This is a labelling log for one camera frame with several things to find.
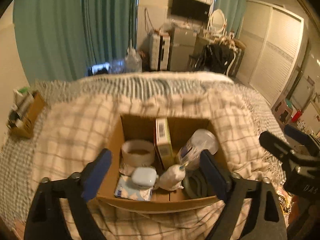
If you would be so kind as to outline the white oval vanity mirror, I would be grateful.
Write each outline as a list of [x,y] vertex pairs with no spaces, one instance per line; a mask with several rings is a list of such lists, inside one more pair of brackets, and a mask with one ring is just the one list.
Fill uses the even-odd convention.
[[221,9],[214,10],[209,18],[207,24],[207,31],[213,34],[222,34],[227,25],[227,19]]

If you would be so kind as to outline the black wall television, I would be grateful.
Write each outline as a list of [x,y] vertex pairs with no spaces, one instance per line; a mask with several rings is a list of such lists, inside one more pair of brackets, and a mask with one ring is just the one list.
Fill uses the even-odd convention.
[[172,0],[171,14],[207,23],[210,5],[198,0]]

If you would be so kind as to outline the blue white tissue pack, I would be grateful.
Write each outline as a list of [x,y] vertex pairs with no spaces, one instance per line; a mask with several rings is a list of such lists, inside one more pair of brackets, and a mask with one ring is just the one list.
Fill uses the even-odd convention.
[[136,201],[150,201],[152,197],[152,188],[142,188],[133,183],[131,177],[121,175],[114,196]]

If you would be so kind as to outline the brown medicine box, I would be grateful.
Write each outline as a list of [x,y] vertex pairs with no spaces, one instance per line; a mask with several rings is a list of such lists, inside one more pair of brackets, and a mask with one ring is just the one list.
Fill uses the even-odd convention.
[[167,170],[175,163],[167,118],[155,120],[155,145],[160,162],[164,170]]

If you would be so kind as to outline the beige plaid blanket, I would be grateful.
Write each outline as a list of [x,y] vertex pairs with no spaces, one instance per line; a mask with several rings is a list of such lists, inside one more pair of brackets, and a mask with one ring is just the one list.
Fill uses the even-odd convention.
[[[213,127],[221,145],[219,153],[228,168],[244,178],[268,176],[275,187],[283,185],[280,162],[259,144],[259,134],[284,134],[265,99],[246,87],[231,91],[212,88],[202,93],[157,95],[148,100],[124,96],[80,96],[54,104],[43,120],[36,140],[31,188],[43,177],[62,179],[81,171],[99,151],[114,141],[121,114],[150,120],[182,117],[185,122],[203,119]],[[220,215],[223,203],[181,212],[131,212],[98,199],[89,210],[108,239],[204,239]]]

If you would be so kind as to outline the small SF cardboard box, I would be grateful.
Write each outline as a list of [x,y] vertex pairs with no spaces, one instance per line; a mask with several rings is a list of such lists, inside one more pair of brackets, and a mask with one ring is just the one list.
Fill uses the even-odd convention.
[[36,120],[46,103],[38,90],[27,91],[22,100],[13,107],[8,120],[9,134],[18,138],[31,139]]

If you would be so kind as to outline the white sock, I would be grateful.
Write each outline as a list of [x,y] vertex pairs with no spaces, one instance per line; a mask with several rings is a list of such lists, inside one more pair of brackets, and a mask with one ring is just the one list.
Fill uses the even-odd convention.
[[172,165],[159,178],[158,187],[167,191],[184,189],[182,180],[185,178],[185,167],[182,165]]

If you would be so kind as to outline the teal curtain left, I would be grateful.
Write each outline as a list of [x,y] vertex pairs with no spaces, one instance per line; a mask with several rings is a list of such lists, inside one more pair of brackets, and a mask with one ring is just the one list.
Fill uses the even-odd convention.
[[17,50],[29,83],[73,81],[136,45],[137,0],[14,0]]

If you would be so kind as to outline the white round paper tub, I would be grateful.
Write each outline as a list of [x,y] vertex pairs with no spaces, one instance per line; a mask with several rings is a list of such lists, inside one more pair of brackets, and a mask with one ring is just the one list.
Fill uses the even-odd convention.
[[153,143],[146,140],[128,140],[121,146],[123,162],[132,167],[150,166],[155,161]]

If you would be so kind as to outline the blue labelled cotton swab jar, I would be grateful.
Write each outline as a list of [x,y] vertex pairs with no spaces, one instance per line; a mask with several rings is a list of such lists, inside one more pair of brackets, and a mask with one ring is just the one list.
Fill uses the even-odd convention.
[[187,171],[193,171],[200,166],[200,154],[208,150],[214,155],[219,149],[219,142],[215,135],[206,129],[196,130],[186,144],[179,150],[176,160]]

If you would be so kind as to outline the large clear water jug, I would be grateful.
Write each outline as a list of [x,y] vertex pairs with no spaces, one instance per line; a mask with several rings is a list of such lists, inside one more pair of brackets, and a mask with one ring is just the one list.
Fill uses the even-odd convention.
[[135,48],[127,48],[127,54],[125,56],[124,63],[126,73],[142,72],[142,59],[136,52]]

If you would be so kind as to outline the grey mini fridge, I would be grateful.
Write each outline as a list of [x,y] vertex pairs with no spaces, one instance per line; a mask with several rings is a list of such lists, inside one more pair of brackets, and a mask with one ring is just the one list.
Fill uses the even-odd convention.
[[174,27],[170,39],[169,70],[187,72],[189,55],[193,54],[197,32],[193,29]]

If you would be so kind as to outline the brown wooden stool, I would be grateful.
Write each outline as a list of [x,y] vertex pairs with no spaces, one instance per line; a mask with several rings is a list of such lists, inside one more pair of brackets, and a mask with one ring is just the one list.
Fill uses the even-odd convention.
[[287,98],[279,99],[272,107],[272,113],[280,126],[285,126],[291,119],[292,103]]

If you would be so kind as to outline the white earbud case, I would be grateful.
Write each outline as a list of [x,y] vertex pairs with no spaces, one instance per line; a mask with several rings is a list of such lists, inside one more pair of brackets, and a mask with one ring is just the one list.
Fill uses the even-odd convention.
[[150,188],[156,182],[157,172],[152,167],[138,167],[132,172],[131,179],[134,184],[140,187]]

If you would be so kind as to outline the green belt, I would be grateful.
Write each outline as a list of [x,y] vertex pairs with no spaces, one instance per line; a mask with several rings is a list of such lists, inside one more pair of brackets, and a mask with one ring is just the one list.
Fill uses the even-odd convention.
[[184,190],[189,198],[205,198],[208,196],[208,186],[205,176],[200,169],[187,172],[182,180]]

